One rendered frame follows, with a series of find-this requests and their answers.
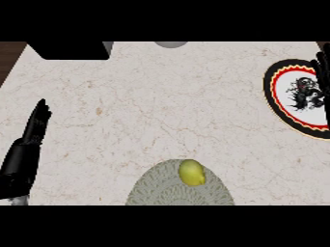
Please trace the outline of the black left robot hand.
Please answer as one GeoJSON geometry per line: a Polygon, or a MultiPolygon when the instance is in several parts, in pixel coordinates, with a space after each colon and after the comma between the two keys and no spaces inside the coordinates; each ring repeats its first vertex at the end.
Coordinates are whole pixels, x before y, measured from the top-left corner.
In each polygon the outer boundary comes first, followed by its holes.
{"type": "Polygon", "coordinates": [[[42,99],[31,112],[23,137],[14,142],[2,164],[0,200],[30,195],[52,115],[46,99],[42,99]]]}

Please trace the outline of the white plate with black rim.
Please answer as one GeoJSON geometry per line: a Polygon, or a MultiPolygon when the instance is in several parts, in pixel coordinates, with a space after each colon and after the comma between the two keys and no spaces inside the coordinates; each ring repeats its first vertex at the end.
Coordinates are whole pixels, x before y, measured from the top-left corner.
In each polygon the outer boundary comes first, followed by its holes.
{"type": "Polygon", "coordinates": [[[325,95],[309,61],[288,59],[269,67],[265,94],[273,113],[290,127],[309,137],[330,141],[325,95]]]}

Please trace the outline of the grey woven round placemat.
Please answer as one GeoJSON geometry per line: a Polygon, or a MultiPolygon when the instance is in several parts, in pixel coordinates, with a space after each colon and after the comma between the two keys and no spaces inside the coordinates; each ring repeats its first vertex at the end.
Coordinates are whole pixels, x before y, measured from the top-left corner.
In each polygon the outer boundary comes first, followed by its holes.
{"type": "Polygon", "coordinates": [[[189,186],[180,178],[182,159],[158,163],[142,175],[127,199],[127,206],[234,206],[228,187],[204,168],[205,184],[189,186]]]}

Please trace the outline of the yellow-green cupcake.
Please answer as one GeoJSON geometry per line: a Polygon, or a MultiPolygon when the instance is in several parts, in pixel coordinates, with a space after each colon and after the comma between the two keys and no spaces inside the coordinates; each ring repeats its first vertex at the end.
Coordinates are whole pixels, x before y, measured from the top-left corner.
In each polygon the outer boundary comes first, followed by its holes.
{"type": "Polygon", "coordinates": [[[192,159],[182,162],[180,165],[180,178],[186,185],[198,186],[205,183],[205,172],[201,163],[192,159]]]}

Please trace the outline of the black box appliance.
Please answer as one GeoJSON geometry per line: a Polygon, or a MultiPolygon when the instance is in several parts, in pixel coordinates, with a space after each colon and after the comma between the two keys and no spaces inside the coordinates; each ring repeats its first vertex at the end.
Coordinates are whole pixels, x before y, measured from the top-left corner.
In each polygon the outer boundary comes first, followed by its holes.
{"type": "Polygon", "coordinates": [[[108,60],[113,41],[30,41],[46,60],[108,60]]]}

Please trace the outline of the grey round object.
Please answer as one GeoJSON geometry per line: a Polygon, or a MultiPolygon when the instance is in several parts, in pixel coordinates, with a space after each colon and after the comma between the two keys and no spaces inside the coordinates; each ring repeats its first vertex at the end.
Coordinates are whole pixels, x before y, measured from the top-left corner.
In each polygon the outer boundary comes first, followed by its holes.
{"type": "Polygon", "coordinates": [[[188,41],[157,41],[155,43],[164,48],[179,48],[186,45],[188,41]]]}

